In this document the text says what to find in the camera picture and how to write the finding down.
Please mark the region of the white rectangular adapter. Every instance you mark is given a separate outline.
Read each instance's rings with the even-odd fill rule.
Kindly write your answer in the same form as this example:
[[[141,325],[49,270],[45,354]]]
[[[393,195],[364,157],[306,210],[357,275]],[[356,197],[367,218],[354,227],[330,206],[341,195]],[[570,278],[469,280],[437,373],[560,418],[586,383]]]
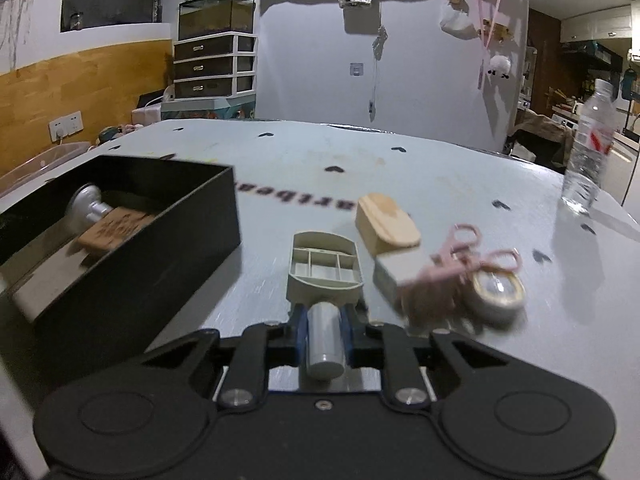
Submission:
[[[395,290],[412,282],[431,258],[420,247],[378,255],[374,262],[373,281],[382,292]]]

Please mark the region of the pink scissors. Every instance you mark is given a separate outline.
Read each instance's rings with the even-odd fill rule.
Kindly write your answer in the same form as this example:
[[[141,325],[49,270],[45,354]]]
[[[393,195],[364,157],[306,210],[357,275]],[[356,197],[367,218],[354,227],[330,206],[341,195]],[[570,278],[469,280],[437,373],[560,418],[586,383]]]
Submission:
[[[400,289],[400,306],[411,324],[446,316],[458,304],[466,308],[462,289],[476,271],[506,271],[518,276],[522,259],[516,249],[483,254],[478,250],[481,241],[480,230],[472,224],[456,224],[449,230],[442,246],[431,255],[431,263]]]

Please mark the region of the oval wooden block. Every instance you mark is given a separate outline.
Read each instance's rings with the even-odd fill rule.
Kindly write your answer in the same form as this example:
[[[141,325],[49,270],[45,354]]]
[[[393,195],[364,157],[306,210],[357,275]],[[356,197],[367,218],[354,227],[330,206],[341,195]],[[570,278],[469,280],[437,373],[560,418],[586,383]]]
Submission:
[[[363,195],[357,202],[356,228],[372,257],[418,247],[421,233],[390,196]]]

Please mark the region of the round tape measure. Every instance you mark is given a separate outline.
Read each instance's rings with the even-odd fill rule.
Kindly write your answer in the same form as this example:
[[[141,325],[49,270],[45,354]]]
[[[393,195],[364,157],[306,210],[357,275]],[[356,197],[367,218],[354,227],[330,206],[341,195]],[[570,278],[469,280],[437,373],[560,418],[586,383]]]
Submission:
[[[526,291],[512,272],[479,270],[466,280],[462,300],[485,323],[509,325],[524,310]]]

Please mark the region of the black storage box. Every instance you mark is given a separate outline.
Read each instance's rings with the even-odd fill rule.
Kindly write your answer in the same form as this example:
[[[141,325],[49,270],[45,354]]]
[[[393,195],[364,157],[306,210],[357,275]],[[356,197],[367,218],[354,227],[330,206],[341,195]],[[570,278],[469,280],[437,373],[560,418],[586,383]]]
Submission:
[[[32,322],[36,367],[55,385],[136,356],[241,244],[229,166],[101,155],[68,170],[1,215],[1,260],[61,221],[73,196],[152,214]]]

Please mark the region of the silver suction cup knob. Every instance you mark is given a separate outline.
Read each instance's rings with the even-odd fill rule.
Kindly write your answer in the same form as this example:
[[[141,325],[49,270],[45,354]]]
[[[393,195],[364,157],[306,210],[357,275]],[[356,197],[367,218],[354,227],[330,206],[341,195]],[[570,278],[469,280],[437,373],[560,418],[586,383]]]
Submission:
[[[86,232],[113,208],[102,200],[100,189],[93,184],[80,188],[67,205],[65,224],[74,235]]]

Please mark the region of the clear plastic storage bin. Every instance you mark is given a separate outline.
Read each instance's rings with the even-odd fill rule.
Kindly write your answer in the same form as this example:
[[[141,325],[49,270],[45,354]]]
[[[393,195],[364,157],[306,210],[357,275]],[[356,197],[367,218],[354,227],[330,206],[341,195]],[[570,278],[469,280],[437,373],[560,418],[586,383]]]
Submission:
[[[2,176],[0,178],[0,196],[5,196],[26,182],[85,154],[90,148],[91,144],[86,141],[64,143],[49,148]]]

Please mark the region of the white plastic drawer unit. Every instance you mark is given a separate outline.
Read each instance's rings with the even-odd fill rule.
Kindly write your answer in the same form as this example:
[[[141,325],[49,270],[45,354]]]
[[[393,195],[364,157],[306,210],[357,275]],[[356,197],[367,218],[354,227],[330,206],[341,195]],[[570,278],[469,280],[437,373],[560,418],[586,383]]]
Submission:
[[[178,40],[174,43],[177,99],[237,98],[255,92],[257,36],[247,32]]]

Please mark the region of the white plush toy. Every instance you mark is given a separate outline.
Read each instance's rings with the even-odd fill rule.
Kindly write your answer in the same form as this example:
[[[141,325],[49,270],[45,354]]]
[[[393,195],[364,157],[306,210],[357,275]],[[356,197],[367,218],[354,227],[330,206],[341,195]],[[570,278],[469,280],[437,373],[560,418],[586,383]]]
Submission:
[[[487,73],[494,78],[509,79],[512,73],[511,59],[502,54],[492,56],[488,63]]]

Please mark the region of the clear water bottle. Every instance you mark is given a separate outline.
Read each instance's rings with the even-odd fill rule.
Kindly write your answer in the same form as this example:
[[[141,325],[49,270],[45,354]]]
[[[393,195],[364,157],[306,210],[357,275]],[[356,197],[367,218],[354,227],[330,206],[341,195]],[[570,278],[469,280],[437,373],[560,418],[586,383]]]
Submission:
[[[561,200],[575,214],[588,214],[600,190],[614,140],[613,86],[597,79],[582,106],[568,159]]]

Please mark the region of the glass fish tank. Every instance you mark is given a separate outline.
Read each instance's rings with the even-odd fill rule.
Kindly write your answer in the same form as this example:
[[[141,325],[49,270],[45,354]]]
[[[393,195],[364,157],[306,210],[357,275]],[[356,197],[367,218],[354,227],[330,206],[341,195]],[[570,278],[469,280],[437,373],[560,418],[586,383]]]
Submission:
[[[256,0],[186,0],[179,4],[177,39],[254,30]]]

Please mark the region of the white wall power socket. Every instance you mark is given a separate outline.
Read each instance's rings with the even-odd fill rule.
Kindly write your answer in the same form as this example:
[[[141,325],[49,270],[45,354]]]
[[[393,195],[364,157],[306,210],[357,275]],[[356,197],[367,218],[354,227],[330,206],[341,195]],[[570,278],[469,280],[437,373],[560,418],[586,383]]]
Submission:
[[[75,112],[53,119],[49,122],[49,133],[52,143],[60,142],[66,136],[73,136],[84,130],[81,112]]]

